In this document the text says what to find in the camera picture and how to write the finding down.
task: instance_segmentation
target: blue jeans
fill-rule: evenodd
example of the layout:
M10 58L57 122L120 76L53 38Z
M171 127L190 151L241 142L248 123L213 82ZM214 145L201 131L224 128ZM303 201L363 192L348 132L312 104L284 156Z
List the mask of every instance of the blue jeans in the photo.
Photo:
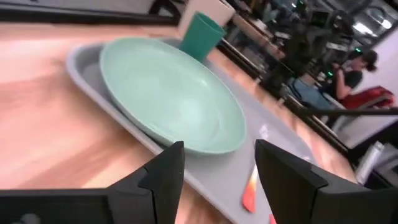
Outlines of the blue jeans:
M319 90L313 86L308 86L299 79L290 79L287 82L288 86L293 89L292 96L302 102L306 102L314 108L321 110L332 110L335 106L330 103Z

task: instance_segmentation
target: black shirt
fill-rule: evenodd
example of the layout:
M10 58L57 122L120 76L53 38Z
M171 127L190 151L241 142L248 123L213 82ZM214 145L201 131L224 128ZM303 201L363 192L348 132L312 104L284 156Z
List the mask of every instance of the black shirt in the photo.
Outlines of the black shirt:
M349 86L351 87L351 89L354 89L361 82L362 76L363 74L360 71L344 72L344 83L346 86ZM334 99L338 100L336 96L336 88L337 88L337 78L334 78L332 83L329 84L327 87L323 88L322 90L323 92L329 94Z

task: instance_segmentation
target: teal cup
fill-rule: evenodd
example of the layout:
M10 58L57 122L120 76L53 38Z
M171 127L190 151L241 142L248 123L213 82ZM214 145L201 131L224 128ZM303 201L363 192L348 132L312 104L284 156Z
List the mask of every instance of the teal cup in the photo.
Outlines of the teal cup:
M201 12L196 12L181 42L180 50L202 62L225 33L215 21Z

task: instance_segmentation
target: gray tray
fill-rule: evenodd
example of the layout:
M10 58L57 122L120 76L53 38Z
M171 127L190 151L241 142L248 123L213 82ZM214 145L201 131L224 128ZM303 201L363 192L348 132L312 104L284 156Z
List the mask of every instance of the gray tray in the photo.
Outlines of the gray tray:
M176 47L180 43L175 39L164 39L163 41ZM133 125L111 101L98 65L103 45L86 45L73 50L67 58L68 73L81 90L145 147L154 154L160 153L164 147L158 145ZM257 182L257 212L247 212L241 203L244 188L254 165L254 140L267 138L271 143L296 156L307 157L312 163L315 163L315 160L311 150L289 127L266 110L229 75L207 60L204 64L225 83L238 99L246 116L248 136L240 149L229 154L203 157L187 154L185 180L231 222L267 223L271 210L259 181Z

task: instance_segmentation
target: orange utensil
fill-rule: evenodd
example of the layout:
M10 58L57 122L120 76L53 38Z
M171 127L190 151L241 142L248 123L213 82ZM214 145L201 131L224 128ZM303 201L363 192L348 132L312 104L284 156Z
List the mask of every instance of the orange utensil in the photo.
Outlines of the orange utensil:
M259 173L257 170L257 166L254 165L249 182L243 193L243 206L247 211L252 213L256 211L256 188L258 175Z
M269 220L270 220L269 224L276 224L276 220L273 214L269 215Z

